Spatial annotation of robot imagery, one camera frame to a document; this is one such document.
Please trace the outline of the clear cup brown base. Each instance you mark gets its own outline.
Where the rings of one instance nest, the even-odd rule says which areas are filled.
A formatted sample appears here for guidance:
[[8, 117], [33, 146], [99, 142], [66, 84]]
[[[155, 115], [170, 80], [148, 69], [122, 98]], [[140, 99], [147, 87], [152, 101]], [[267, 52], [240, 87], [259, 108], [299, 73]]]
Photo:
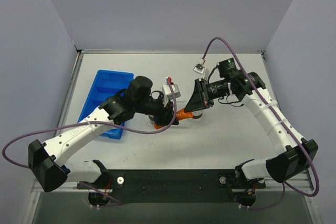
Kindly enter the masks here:
[[193, 115], [192, 119], [193, 120], [200, 120], [201, 117], [203, 116], [203, 112], [204, 112], [204, 110], [193, 111], [192, 112], [192, 115]]

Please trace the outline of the orange toothpaste tube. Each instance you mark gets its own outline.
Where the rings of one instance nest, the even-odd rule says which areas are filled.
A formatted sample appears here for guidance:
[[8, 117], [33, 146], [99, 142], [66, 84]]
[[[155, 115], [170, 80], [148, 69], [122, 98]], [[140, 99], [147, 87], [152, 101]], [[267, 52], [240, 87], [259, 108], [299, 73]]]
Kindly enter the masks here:
[[[180, 109], [179, 111], [177, 111], [175, 119], [176, 119], [176, 122], [179, 122], [185, 119], [196, 119], [196, 116], [192, 112], [185, 112], [184, 109]], [[163, 124], [156, 123], [155, 121], [153, 122], [154, 122], [154, 127], [156, 129], [160, 129], [164, 127]]]

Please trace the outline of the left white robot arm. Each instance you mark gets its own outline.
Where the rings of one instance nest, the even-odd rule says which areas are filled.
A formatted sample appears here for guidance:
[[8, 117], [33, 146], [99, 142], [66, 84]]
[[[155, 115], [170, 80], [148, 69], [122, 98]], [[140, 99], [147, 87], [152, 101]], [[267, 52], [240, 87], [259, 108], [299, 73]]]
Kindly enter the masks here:
[[44, 142], [31, 142], [28, 167], [43, 190], [51, 192], [66, 182], [91, 183], [96, 188], [105, 186], [109, 171], [99, 160], [71, 163], [69, 159], [102, 133], [114, 127], [122, 128], [136, 113], [153, 116], [159, 132], [177, 125], [176, 98], [181, 95], [178, 86], [167, 78], [157, 99], [151, 96], [152, 86], [149, 78], [137, 76], [126, 89], [106, 98], [77, 126]]

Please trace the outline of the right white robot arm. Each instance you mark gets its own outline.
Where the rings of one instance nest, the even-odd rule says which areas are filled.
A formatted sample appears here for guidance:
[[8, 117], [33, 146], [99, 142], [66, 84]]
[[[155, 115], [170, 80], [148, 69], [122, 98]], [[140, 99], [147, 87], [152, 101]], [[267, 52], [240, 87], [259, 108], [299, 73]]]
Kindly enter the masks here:
[[219, 81], [209, 83], [205, 78], [194, 81], [194, 90], [184, 111], [205, 110], [211, 108], [216, 99], [234, 95], [260, 123], [276, 152], [275, 157], [251, 159], [236, 166], [237, 176], [245, 180], [272, 178], [284, 183], [310, 168], [318, 150], [317, 143], [307, 141], [293, 128], [260, 76], [255, 72], [243, 74], [233, 58], [220, 62], [217, 68]]

